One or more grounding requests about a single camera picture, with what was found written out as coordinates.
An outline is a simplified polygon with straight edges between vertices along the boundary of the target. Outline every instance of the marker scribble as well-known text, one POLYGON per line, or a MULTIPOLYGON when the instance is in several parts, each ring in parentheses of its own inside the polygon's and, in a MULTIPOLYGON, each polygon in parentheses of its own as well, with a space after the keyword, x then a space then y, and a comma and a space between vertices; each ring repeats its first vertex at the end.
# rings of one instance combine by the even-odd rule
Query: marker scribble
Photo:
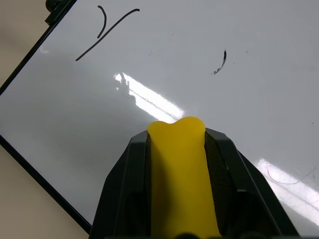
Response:
POLYGON ((102 27, 102 30, 101 30, 100 34, 98 35, 98 39, 99 39, 100 36, 102 35, 102 33, 103 33, 105 27, 106 27, 106 19, 107 19, 107 18, 106 18, 106 13, 105 13, 104 9, 102 8, 102 6, 98 5, 98 8, 102 11, 103 16, 104 16, 104 24, 103 24, 103 27, 102 27))
POLYGON ((82 55, 80 55, 75 61, 80 60, 83 56, 85 56, 89 51, 91 51, 97 44, 99 44, 104 37, 107 36, 107 34, 110 33, 110 31, 112 31, 114 29, 114 27, 116 27, 121 21, 124 20, 124 18, 126 18, 128 15, 132 14, 133 12, 136 11, 140 11, 138 8, 126 13, 120 20, 118 20, 97 42, 95 42, 89 49, 87 49, 85 52, 82 53, 82 55))
POLYGON ((217 71, 214 71, 214 75, 216 75, 220 70, 221 68, 223 68, 223 66, 225 65, 225 62, 226 62, 226 57, 227 57, 227 54, 226 54, 226 50, 224 51, 224 60, 223 60, 223 64, 221 65, 220 68, 217 69, 217 71))

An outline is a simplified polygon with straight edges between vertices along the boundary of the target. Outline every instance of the yellow plastic piece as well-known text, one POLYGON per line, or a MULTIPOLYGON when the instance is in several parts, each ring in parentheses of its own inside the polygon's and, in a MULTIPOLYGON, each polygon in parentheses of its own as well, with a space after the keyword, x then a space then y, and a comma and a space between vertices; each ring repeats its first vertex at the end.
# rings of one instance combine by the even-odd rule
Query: yellow plastic piece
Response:
POLYGON ((149 125, 154 237, 220 237, 207 168, 205 125, 195 117, 149 125))

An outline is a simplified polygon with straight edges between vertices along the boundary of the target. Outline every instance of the beige wall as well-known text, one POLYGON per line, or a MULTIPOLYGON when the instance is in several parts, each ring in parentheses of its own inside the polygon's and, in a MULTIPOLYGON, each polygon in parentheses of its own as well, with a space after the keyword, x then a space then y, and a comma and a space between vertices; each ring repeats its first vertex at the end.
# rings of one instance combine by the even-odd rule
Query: beige wall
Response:
MULTIPOLYGON (((48 14, 45 0, 0 1, 0 85, 47 29, 44 20, 48 14)), ((0 237, 6 239, 88 237, 1 146, 0 237)))

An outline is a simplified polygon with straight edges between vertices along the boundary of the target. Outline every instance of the whiteboard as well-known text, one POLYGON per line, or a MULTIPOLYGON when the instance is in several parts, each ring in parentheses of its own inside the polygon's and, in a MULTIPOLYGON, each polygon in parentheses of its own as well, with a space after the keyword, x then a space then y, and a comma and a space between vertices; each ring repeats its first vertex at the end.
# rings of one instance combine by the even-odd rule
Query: whiteboard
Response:
POLYGON ((318 236, 318 9, 78 0, 0 96, 0 134, 92 223, 130 138, 196 116, 265 174, 301 235, 318 236), (76 61, 102 38, 99 5, 103 34, 140 11, 76 61))

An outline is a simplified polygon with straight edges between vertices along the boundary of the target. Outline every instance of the black frame edge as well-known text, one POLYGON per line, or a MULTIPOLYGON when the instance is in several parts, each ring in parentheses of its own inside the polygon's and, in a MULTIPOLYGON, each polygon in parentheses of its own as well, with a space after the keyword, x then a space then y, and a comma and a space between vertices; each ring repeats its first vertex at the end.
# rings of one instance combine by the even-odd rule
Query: black frame edge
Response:
MULTIPOLYGON (((14 80, 21 69, 26 65, 29 59, 38 50, 41 44, 49 36, 49 34, 54 30, 54 28, 59 24, 61 19, 67 14, 71 9, 76 0, 70 1, 69 5, 65 9, 65 12, 57 20, 57 22, 47 28, 44 34, 36 42, 36 44, 31 48, 27 55, 18 64, 15 70, 11 73, 8 79, 0 87, 0 96, 8 88, 10 83, 14 80)), ((87 233, 90 233, 91 224, 82 217, 72 206, 69 204, 62 196, 58 193, 32 166, 25 160, 0 134, 0 145, 21 165, 21 167, 75 220, 79 226, 87 233)))

